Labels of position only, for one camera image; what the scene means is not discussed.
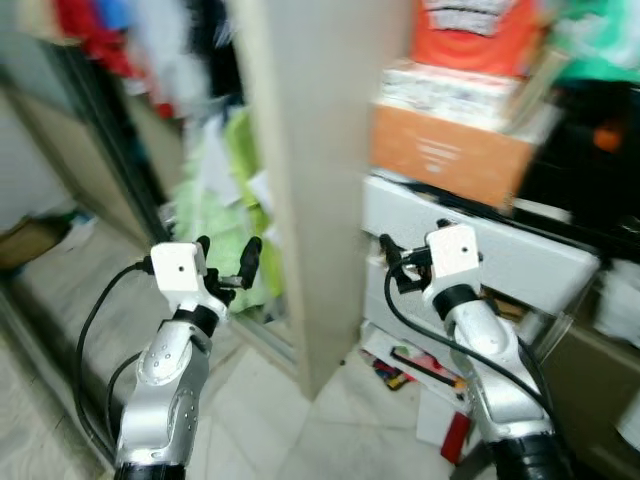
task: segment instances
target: wall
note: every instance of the wall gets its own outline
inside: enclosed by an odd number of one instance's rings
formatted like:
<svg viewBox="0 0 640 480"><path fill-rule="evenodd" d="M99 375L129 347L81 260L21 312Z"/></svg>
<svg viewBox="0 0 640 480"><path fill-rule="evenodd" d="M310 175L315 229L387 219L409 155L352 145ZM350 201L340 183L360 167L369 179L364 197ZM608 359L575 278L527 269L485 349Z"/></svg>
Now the wall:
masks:
<svg viewBox="0 0 640 480"><path fill-rule="evenodd" d="M73 205L4 93L0 94L0 231L25 215Z"/></svg>

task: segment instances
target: orange t-shirt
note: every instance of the orange t-shirt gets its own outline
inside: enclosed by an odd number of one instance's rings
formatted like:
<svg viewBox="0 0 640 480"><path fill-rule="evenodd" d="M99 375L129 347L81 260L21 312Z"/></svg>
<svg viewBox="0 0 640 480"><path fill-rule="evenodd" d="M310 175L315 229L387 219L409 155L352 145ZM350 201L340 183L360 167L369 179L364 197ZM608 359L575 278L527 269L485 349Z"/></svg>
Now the orange t-shirt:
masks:
<svg viewBox="0 0 640 480"><path fill-rule="evenodd" d="M518 76L538 38L538 0L415 0L411 58L418 63Z"/></svg>

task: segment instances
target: white paper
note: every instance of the white paper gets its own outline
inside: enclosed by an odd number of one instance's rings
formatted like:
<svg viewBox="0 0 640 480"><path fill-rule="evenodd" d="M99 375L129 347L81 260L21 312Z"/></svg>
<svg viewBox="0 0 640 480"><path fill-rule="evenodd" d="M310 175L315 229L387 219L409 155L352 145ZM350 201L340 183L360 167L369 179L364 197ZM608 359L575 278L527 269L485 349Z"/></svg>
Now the white paper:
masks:
<svg viewBox="0 0 640 480"><path fill-rule="evenodd" d="M130 0L130 10L129 35L144 51L154 98L188 113L209 91L202 61L189 52L190 12L181 0Z"/></svg>
<svg viewBox="0 0 640 480"><path fill-rule="evenodd" d="M263 233L264 238L269 240L273 245L278 248L282 248L282 241L280 240L280 233L276 229L275 225L269 225L269 228Z"/></svg>
<svg viewBox="0 0 640 480"><path fill-rule="evenodd" d="M231 174L231 161L222 138L222 116L211 117L204 126L204 155L200 175L204 188L218 195L225 206L241 198L240 189Z"/></svg>
<svg viewBox="0 0 640 480"><path fill-rule="evenodd" d="M456 411L451 403L443 400L427 387L422 387L416 438L421 442L441 447Z"/></svg>
<svg viewBox="0 0 640 480"><path fill-rule="evenodd" d="M273 202L271 201L271 192L269 191L269 178L266 170L260 170L249 180L249 189L260 202L262 209L273 217Z"/></svg>

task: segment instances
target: hanging clothes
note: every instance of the hanging clothes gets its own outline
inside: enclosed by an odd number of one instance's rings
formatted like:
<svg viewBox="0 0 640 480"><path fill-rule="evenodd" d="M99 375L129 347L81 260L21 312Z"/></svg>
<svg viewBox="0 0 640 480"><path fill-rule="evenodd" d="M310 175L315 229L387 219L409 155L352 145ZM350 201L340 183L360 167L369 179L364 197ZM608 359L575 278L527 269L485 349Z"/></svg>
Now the hanging clothes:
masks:
<svg viewBox="0 0 640 480"><path fill-rule="evenodd" d="M54 5L65 36L79 39L87 55L110 72L133 76L124 37L102 24L96 6L90 0L54 0Z"/></svg>
<svg viewBox="0 0 640 480"><path fill-rule="evenodd" d="M185 0L191 13L190 50L207 65L212 97L242 93L233 28L221 0Z"/></svg>
<svg viewBox="0 0 640 480"><path fill-rule="evenodd" d="M128 0L129 53L144 72L154 103L170 103L179 117L209 99L207 70L189 48L191 17L181 0Z"/></svg>
<svg viewBox="0 0 640 480"><path fill-rule="evenodd" d="M76 38L65 36L52 0L18 0L16 3L18 31L55 45L78 45Z"/></svg>
<svg viewBox="0 0 640 480"><path fill-rule="evenodd" d="M131 14L126 0L93 0L102 24L109 30L124 30L129 26Z"/></svg>

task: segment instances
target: cardboard box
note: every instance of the cardboard box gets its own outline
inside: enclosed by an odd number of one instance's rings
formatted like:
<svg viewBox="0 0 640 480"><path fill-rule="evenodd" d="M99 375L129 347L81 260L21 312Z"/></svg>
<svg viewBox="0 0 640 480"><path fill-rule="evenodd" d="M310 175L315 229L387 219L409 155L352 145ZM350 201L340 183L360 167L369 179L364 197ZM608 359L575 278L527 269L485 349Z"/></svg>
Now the cardboard box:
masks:
<svg viewBox="0 0 640 480"><path fill-rule="evenodd" d="M509 205L554 117L541 113L517 136L499 133L501 112L517 85L396 63L383 74L371 162L486 205Z"/></svg>
<svg viewBox="0 0 640 480"><path fill-rule="evenodd" d="M0 235L0 271L13 270L55 247L69 231L68 222L25 217Z"/></svg>

